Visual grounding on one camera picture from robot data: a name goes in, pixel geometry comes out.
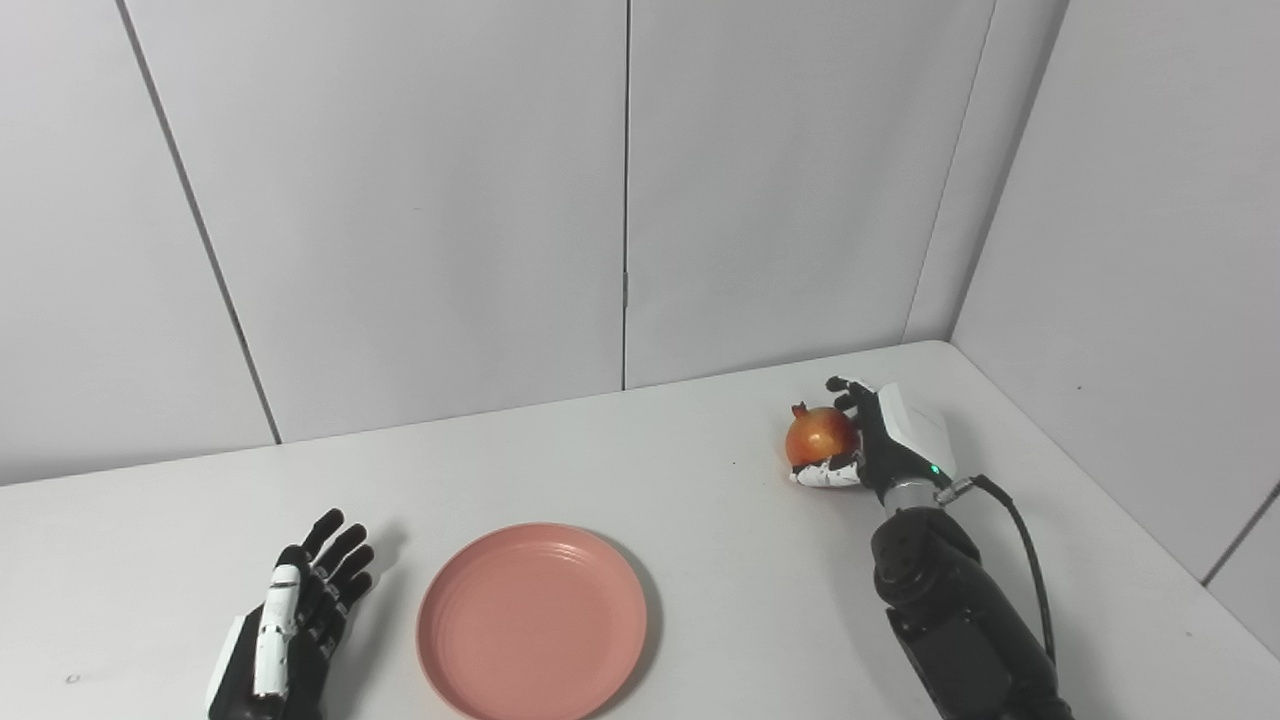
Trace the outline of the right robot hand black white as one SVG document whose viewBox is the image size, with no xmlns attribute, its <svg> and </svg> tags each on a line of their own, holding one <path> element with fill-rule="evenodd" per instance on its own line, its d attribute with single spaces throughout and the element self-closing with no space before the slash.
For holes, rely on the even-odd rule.
<svg viewBox="0 0 1280 720">
<path fill-rule="evenodd" d="M 899 486 L 941 492 L 955 482 L 956 462 L 945 420 L 925 411 L 899 383 L 878 388 L 832 375 L 828 406 L 791 407 L 783 441 L 791 482 L 812 488 L 860 486 L 879 498 Z"/>
</svg>

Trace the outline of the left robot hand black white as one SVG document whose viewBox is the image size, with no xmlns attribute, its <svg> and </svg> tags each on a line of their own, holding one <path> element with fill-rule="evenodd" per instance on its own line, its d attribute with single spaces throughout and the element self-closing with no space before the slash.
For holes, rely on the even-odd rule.
<svg viewBox="0 0 1280 720">
<path fill-rule="evenodd" d="M 369 532 L 330 509 L 280 552 L 264 601 L 236 618 L 218 657 L 207 719 L 320 719 L 349 615 L 372 588 Z"/>
</svg>

